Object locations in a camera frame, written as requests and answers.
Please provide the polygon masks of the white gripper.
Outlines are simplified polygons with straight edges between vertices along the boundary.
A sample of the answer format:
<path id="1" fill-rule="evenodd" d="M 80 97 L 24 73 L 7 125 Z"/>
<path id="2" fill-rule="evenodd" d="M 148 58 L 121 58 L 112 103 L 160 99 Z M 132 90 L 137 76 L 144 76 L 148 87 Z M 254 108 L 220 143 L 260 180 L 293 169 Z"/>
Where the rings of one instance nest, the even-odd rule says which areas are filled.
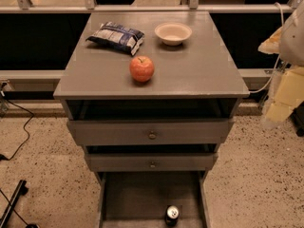
<path id="1" fill-rule="evenodd" d="M 273 123 L 284 122 L 304 102 L 304 67 L 292 66 L 281 77 L 274 102 L 265 106 L 265 118 Z"/>

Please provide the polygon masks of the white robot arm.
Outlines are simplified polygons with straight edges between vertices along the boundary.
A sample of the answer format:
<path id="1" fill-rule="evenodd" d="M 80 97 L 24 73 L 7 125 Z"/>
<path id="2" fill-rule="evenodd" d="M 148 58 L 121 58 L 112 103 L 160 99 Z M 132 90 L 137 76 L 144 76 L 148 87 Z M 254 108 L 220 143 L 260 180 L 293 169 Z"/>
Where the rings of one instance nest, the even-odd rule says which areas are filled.
<path id="1" fill-rule="evenodd" d="M 273 82 L 273 95 L 263 109 L 266 121 L 282 123 L 304 102 L 304 1 L 257 50 L 278 54 L 291 65 Z"/>

